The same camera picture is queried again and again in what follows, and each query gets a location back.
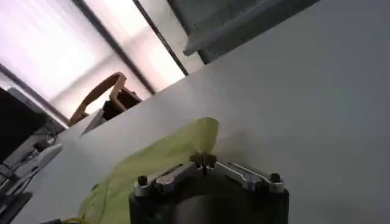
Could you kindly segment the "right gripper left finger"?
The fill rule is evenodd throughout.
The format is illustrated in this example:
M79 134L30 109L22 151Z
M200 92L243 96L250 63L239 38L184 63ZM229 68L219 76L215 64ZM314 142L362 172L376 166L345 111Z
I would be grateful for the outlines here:
M153 175L140 175L133 185L133 194L136 197L147 197L154 190L168 194L185 178L202 173L203 163L204 154L196 153L190 156L187 163L177 164Z

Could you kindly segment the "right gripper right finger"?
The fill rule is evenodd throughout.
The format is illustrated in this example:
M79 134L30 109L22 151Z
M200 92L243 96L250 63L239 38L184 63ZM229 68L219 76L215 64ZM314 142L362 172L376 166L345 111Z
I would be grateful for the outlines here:
M276 194L285 190L284 181L278 173L264 173L242 164L219 161L215 155L207 153L203 154L203 165L207 173L232 180L251 192L261 187Z

